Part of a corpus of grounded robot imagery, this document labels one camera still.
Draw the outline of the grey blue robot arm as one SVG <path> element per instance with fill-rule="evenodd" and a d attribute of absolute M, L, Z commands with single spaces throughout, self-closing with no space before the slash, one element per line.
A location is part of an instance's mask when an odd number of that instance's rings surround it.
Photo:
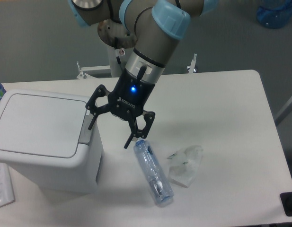
<path fill-rule="evenodd" d="M 70 0 L 81 26 L 112 20 L 137 39 L 133 53 L 113 91 L 98 86 L 86 104 L 92 122 L 101 114 L 129 123 L 128 141 L 146 138 L 155 113 L 144 110 L 155 84 L 178 43 L 184 38 L 192 17 L 213 10 L 216 0 Z"/>

